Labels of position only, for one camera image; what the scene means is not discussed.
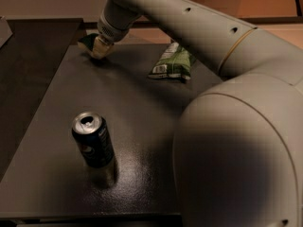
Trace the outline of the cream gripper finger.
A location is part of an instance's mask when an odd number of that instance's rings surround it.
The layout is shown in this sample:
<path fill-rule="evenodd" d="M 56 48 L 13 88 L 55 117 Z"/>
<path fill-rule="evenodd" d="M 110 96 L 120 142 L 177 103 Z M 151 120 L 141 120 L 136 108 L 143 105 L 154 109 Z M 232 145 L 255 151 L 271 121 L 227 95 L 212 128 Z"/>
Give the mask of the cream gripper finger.
<path fill-rule="evenodd" d="M 91 56 L 94 59 L 101 60 L 111 53 L 113 44 L 107 44 L 101 37 L 97 36 L 94 39 Z"/>

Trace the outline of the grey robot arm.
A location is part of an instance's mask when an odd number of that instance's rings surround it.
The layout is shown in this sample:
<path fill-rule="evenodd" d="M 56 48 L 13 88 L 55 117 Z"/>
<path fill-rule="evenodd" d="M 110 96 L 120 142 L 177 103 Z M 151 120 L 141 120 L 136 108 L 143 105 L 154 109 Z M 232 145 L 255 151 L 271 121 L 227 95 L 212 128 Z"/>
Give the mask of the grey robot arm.
<path fill-rule="evenodd" d="M 221 79 L 191 101 L 174 134 L 184 227 L 302 227 L 301 50 L 190 0 L 108 0 L 103 44 L 140 16 Z"/>

